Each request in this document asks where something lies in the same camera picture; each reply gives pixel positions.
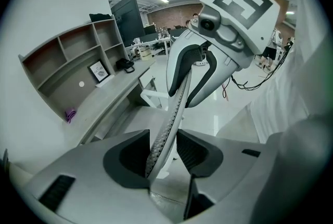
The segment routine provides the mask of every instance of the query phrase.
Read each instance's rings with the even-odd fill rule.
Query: shelf compartment
[[[105,54],[115,73],[119,72],[116,66],[116,62],[121,58],[127,59],[127,55],[125,54],[123,44],[107,49],[105,51]]]
[[[58,38],[55,38],[23,60],[23,65],[30,73],[31,80],[38,86],[49,75],[66,63]]]
[[[59,38],[68,60],[74,59],[97,45],[94,27],[91,24],[69,31]]]
[[[105,51],[108,50],[108,49],[110,49],[110,48],[113,48],[113,47],[118,47],[119,45],[123,45],[123,43],[115,44],[115,45],[113,45],[112,47],[109,47],[109,48],[105,49]]]
[[[104,50],[121,43],[115,20],[94,23],[100,44]]]
[[[46,97],[49,97],[55,89],[62,85],[63,82],[65,82],[72,74],[74,74],[82,67],[84,67],[87,72],[91,74],[88,70],[88,66],[93,64],[94,61],[97,61],[100,58],[100,46],[91,48],[81,56],[67,62],[62,67],[60,67],[54,74],[50,75],[50,77],[45,82],[39,85],[39,92],[43,93]]]
[[[68,61],[68,62],[64,63],[64,64],[63,64],[62,66],[60,66],[56,71],[54,71],[53,73],[51,73],[51,74],[50,74],[50,75],[49,75],[44,81],[42,81],[42,82],[38,85],[37,89],[41,89],[44,85],[47,84],[48,81],[51,81],[51,80],[52,80],[51,78],[52,78],[54,75],[59,74],[59,72],[60,72],[61,70],[65,70],[65,71],[66,71],[66,68],[71,68],[71,66],[75,65],[76,62],[80,61],[81,59],[85,59],[85,57],[88,57],[89,55],[84,56],[84,54],[86,54],[86,53],[89,52],[89,51],[93,51],[93,50],[96,49],[96,48],[101,49],[101,46],[95,46],[95,47],[92,47],[92,48],[86,50],[84,53],[81,54],[81,56],[83,55],[83,57],[80,57],[80,56],[79,56],[79,57],[76,57],[76,58],[72,59],[71,61]]]
[[[75,108],[76,110],[82,102],[94,91],[97,81],[88,69],[88,66],[100,59],[99,49],[96,48],[78,57],[63,68],[58,75],[52,77],[52,82],[44,85],[40,91],[54,105],[58,112]]]

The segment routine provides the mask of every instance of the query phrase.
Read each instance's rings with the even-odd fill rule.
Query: black cable
[[[225,87],[222,86],[222,88],[223,88],[223,91],[222,91],[222,96],[223,96],[223,98],[226,98],[226,97],[227,97],[227,92],[226,92],[225,89],[227,89],[229,83],[230,83],[230,77],[229,77],[229,81],[228,81],[227,85],[226,85]]]
[[[239,89],[243,89],[243,90],[246,90],[246,91],[253,91],[253,90],[256,90],[258,89],[264,82],[268,81],[272,75],[282,66],[282,64],[285,62],[286,60],[286,56],[287,56],[287,53],[285,53],[282,58],[280,59],[280,61],[278,62],[277,66],[275,67],[274,70],[272,70],[270,73],[267,74],[266,78],[259,84],[255,85],[255,86],[251,86],[251,87],[246,87],[245,85],[248,83],[248,81],[246,81],[244,84],[238,84],[237,81],[234,79],[233,76],[231,76],[231,80],[237,85],[237,87]]]

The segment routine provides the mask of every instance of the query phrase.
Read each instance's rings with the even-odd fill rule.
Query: computer screen
[[[145,35],[136,0],[121,0],[111,8],[111,12],[125,47],[133,44],[133,39]]]
[[[154,34],[154,33],[156,33],[156,28],[155,28],[154,24],[145,27],[145,34],[146,35]]]

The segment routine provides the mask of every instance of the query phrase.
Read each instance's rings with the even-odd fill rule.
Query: desk
[[[153,40],[153,41],[149,41],[149,42],[141,42],[141,43],[136,43],[132,46],[128,46],[126,47],[126,49],[132,49],[133,47],[143,47],[143,46],[150,46],[156,43],[161,43],[164,42],[164,49],[165,49],[165,54],[166,54],[166,59],[169,59],[169,54],[168,54],[168,46],[167,46],[167,42],[170,42],[170,37],[165,37],[165,38],[161,38],[158,40]]]
[[[68,150],[77,147],[94,130],[106,112],[116,108],[121,101],[139,84],[138,78],[155,63],[155,59],[136,61],[135,71],[119,72],[103,87],[96,88],[80,105],[70,124],[63,123]]]
[[[281,47],[276,48],[276,58],[274,60],[275,64],[278,64],[282,56],[284,55],[285,51]]]

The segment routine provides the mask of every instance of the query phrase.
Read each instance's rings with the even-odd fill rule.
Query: black slot
[[[48,209],[55,212],[74,181],[75,178],[73,177],[60,175],[46,190],[39,201]]]
[[[251,156],[255,156],[255,157],[258,157],[260,155],[260,152],[259,151],[256,151],[256,150],[251,150],[251,149],[244,149],[242,151],[243,154],[246,154],[246,155],[251,155]]]
[[[191,177],[184,220],[194,217],[214,205],[205,195],[198,193],[198,188],[193,180],[194,177]]]
[[[177,132],[177,152],[195,178],[209,177],[222,164],[222,151],[184,130]]]
[[[150,154],[149,130],[109,149],[103,158],[105,172],[125,188],[148,189],[145,177],[146,161]]]

